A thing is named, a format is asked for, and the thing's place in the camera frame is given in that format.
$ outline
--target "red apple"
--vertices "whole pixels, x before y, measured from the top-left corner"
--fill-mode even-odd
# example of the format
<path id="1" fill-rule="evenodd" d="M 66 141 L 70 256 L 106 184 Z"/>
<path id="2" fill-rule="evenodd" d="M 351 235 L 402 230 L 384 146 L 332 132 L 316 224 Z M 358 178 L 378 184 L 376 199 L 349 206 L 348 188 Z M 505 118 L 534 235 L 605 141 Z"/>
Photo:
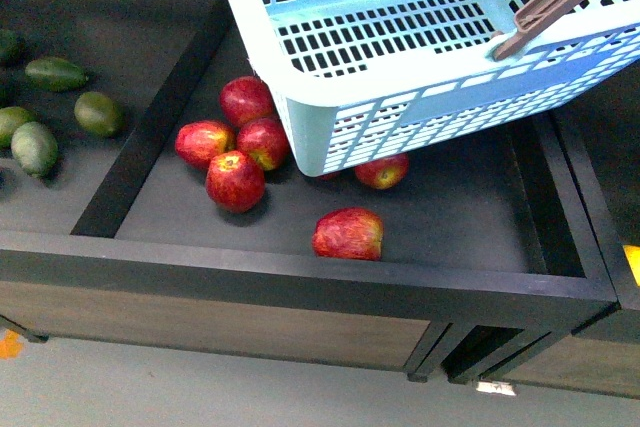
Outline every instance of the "red apple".
<path id="1" fill-rule="evenodd" d="M 378 190 L 385 190 L 397 185 L 409 172 L 409 156 L 400 154 L 372 160 L 354 167 L 360 182 Z"/>
<path id="2" fill-rule="evenodd" d="M 331 179 L 335 179 L 339 175 L 340 175 L 340 171 L 336 170 L 335 172 L 329 172 L 328 174 L 319 175 L 316 178 L 320 180 L 331 180 Z"/>
<path id="3" fill-rule="evenodd" d="M 236 134 L 227 124 L 217 120 L 202 120 L 183 126 L 176 137 L 176 153 L 187 164 L 207 170 L 211 160 L 233 150 Z"/>
<path id="4" fill-rule="evenodd" d="M 264 172 L 249 155 L 238 150 L 213 158 L 205 183 L 209 197 L 229 212 L 240 214 L 264 195 Z"/>
<path id="5" fill-rule="evenodd" d="M 335 210 L 316 224 L 311 245 L 320 257 L 380 260 L 382 219 L 362 207 Z"/>
<path id="6" fill-rule="evenodd" d="M 247 75 L 226 84 L 220 91 L 220 107 L 235 127 L 275 113 L 269 87 L 258 77 Z"/>
<path id="7" fill-rule="evenodd" d="M 253 157 L 264 171 L 280 167 L 291 152 L 282 123 L 271 117 L 255 119 L 240 127 L 237 146 L 239 151 Z"/>

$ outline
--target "plastic basket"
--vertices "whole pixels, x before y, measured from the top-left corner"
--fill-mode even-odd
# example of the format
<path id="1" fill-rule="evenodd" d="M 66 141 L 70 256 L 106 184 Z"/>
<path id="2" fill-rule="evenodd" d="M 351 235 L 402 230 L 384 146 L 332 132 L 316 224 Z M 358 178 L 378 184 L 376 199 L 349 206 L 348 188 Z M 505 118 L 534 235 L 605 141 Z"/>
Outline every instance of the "plastic basket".
<path id="1" fill-rule="evenodd" d="M 495 61 L 529 1 L 229 3 L 316 176 L 558 107 L 640 57 L 640 0 L 583 0 Z"/>

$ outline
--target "wooden panel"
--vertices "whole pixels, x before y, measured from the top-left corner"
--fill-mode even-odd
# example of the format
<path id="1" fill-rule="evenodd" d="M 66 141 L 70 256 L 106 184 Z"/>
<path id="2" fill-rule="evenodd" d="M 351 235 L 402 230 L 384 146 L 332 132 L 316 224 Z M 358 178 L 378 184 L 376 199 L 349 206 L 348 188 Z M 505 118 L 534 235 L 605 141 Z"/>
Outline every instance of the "wooden panel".
<path id="1" fill-rule="evenodd" d="M 501 380 L 640 398 L 640 345 L 565 337 Z"/>
<path id="2" fill-rule="evenodd" d="M 0 282 L 0 313 L 35 332 L 400 370 L 428 321 Z"/>

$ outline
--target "gray floor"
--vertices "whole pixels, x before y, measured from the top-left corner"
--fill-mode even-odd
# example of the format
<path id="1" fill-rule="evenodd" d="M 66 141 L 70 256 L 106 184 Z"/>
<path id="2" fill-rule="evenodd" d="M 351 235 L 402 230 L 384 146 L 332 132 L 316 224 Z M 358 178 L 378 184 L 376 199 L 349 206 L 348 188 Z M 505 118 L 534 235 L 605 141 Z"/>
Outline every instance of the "gray floor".
<path id="1" fill-rule="evenodd" d="M 640 401 L 79 340 L 0 360 L 1 427 L 640 425 Z"/>

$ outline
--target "store shelf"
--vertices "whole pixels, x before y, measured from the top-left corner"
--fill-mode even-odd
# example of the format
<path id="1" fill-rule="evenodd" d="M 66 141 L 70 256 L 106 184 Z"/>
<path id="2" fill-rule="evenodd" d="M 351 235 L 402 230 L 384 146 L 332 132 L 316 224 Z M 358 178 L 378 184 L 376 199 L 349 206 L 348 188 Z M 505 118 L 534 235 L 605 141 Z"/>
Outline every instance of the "store shelf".
<path id="1" fill-rule="evenodd" d="M 448 362 L 466 369 L 455 377 L 640 398 L 640 287 L 622 248 L 640 240 L 639 76 L 636 62 L 554 113 L 616 303 L 572 335 L 540 336 L 507 356 L 496 342 L 459 348 Z"/>
<path id="2" fill-rule="evenodd" d="M 470 332 L 506 329 L 506 352 L 616 301 L 549 114 L 411 152 L 409 176 L 385 192 L 348 171 L 305 177 L 290 159 L 255 209 L 230 215 L 173 148 L 180 126 L 219 118 L 220 88 L 251 73 L 222 2 L 7 5 L 33 54 L 61 46 L 130 119 L 96 141 L 73 126 L 73 93 L 46 106 L 20 94 L 63 151 L 45 183 L 2 159 L 0 315 L 31 334 L 424 380 Z M 381 262 L 313 255 L 316 221 L 351 205 L 383 218 Z"/>

